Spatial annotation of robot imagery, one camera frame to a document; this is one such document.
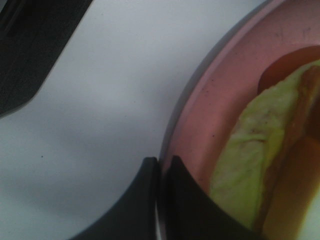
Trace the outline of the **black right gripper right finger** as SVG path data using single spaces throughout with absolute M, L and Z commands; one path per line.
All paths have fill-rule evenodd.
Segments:
M 261 240 L 220 209 L 199 187 L 179 156 L 166 174 L 163 194 L 168 240 Z

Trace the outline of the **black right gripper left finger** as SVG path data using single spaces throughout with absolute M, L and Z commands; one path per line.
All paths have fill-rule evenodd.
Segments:
M 156 240 L 158 161 L 146 157 L 119 200 L 73 240 Z

